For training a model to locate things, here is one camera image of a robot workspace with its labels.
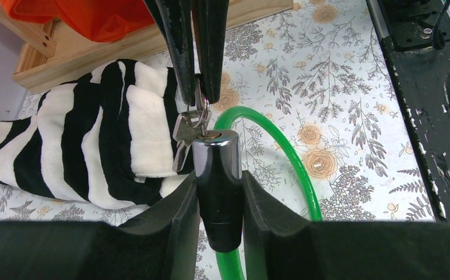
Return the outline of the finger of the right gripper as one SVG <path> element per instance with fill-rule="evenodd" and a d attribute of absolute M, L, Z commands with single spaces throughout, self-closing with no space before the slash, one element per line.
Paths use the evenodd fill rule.
<path fill-rule="evenodd" d="M 220 99 L 229 1 L 196 1 L 196 50 L 201 92 L 210 104 Z"/>
<path fill-rule="evenodd" d="M 167 44 L 182 100 L 186 105 L 194 106 L 196 78 L 191 2 L 144 0 L 144 3 Z"/>

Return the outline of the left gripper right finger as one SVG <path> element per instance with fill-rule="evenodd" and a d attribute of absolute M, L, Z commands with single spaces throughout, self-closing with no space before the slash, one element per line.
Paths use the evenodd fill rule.
<path fill-rule="evenodd" d="M 245 171 L 248 279 L 450 279 L 450 226 L 311 222 Z"/>

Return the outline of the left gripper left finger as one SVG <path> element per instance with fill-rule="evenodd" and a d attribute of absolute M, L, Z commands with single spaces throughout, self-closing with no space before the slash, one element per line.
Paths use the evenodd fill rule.
<path fill-rule="evenodd" d="M 193 279 L 195 175 L 120 226 L 0 221 L 0 279 Z"/>

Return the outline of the green cable lock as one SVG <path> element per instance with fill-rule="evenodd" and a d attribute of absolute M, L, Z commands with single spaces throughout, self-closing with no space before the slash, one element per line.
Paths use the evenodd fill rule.
<path fill-rule="evenodd" d="M 192 144 L 200 215 L 222 279 L 303 279 L 311 246 L 308 221 L 243 172 L 240 137 L 231 130 L 245 118 L 281 147 L 298 177 L 312 221 L 322 219 L 311 179 L 283 133 L 261 113 L 237 106 Z"/>

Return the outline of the cable lock keys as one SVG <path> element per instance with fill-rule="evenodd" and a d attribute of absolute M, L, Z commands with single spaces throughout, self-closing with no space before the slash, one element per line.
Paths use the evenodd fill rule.
<path fill-rule="evenodd" d="M 197 136 L 207 134 L 210 119 L 208 98 L 203 92 L 204 85 L 197 79 L 195 89 L 196 110 L 180 113 L 174 127 L 173 139 L 177 142 L 177 151 L 174 158 L 173 170 L 180 172 L 184 166 L 191 145 Z"/>

